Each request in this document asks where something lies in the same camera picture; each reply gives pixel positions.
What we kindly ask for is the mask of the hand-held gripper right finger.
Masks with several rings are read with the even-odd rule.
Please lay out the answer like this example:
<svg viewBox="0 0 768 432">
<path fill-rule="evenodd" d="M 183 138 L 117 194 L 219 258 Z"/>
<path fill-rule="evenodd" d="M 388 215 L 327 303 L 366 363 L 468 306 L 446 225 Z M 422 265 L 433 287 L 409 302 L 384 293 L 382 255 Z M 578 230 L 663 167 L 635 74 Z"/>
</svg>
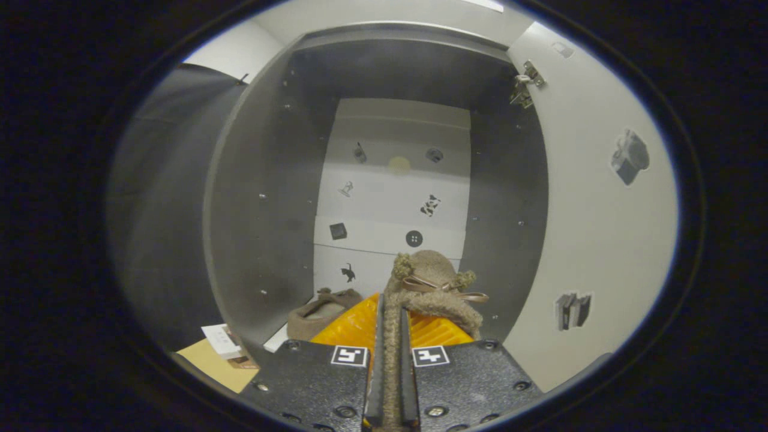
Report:
<svg viewBox="0 0 768 432">
<path fill-rule="evenodd" d="M 411 431 L 487 430 L 543 396 L 496 339 L 412 347 L 405 309 L 400 323 L 400 410 Z"/>
</svg>

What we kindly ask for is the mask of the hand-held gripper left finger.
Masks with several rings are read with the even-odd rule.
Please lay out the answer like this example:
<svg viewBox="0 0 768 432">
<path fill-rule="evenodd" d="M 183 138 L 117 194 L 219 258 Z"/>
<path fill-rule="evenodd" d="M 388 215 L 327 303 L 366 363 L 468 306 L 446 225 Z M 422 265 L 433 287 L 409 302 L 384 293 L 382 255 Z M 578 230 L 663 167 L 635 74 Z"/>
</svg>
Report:
<svg viewBox="0 0 768 432">
<path fill-rule="evenodd" d="M 288 339 L 239 396 L 276 431 L 367 431 L 381 420 L 379 295 L 311 341 Z"/>
</svg>

